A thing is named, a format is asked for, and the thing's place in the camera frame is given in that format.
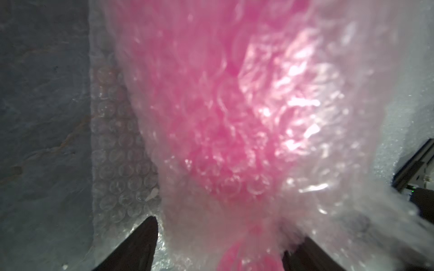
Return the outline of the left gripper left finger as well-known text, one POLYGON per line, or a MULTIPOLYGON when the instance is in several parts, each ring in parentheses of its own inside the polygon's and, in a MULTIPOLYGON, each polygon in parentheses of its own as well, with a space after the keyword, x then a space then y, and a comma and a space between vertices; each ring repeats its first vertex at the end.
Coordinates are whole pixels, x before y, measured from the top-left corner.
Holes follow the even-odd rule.
POLYGON ((151 271, 157 240, 157 218, 150 216, 93 270, 151 271))

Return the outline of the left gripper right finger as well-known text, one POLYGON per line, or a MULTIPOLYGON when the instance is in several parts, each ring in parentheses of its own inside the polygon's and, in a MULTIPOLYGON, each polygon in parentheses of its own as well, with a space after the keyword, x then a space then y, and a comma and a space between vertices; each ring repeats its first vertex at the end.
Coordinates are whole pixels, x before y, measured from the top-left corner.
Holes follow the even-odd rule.
POLYGON ((345 271, 309 237, 294 252, 286 251, 282 261, 285 271, 345 271))

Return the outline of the bubble wrap of pink glass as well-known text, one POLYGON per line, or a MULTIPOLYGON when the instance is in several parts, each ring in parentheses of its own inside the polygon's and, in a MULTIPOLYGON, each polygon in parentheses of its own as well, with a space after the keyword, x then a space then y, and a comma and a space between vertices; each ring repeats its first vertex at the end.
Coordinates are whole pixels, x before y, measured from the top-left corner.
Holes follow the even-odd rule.
MULTIPOLYGON (((89 2, 94 243, 105 260, 144 220, 157 218, 153 271, 187 271, 164 233, 160 173, 133 107, 114 6, 89 2)), ((284 253, 312 239, 346 271, 434 267, 434 227, 402 193, 373 180, 386 108, 397 89, 414 1, 324 1, 316 107, 303 149, 278 195, 284 253)))

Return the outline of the bubble wrap of yellow-orange glass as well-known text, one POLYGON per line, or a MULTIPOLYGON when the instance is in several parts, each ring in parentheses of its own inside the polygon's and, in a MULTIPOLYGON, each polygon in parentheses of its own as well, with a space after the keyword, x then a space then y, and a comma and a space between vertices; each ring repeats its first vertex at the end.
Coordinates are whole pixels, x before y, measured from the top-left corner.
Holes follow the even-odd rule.
POLYGON ((434 136, 434 3, 414 1, 413 28, 397 89, 386 108, 371 176, 389 184, 434 136))

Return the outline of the pink glass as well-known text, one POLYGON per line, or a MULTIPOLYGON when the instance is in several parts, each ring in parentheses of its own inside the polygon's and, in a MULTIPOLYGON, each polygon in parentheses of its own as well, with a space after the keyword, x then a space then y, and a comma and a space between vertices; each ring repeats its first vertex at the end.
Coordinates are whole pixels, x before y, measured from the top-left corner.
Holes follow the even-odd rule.
POLYGON ((306 141, 324 1, 123 1, 133 107, 188 271, 281 271, 278 195, 306 141))

